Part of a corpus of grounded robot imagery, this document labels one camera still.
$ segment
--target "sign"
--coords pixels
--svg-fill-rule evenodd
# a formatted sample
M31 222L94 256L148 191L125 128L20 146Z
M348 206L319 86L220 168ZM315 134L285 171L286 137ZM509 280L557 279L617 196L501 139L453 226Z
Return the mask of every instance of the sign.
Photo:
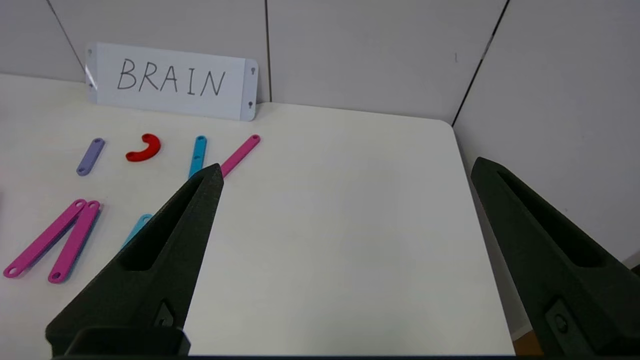
M258 63L102 42L86 49L84 72L95 104L251 121Z

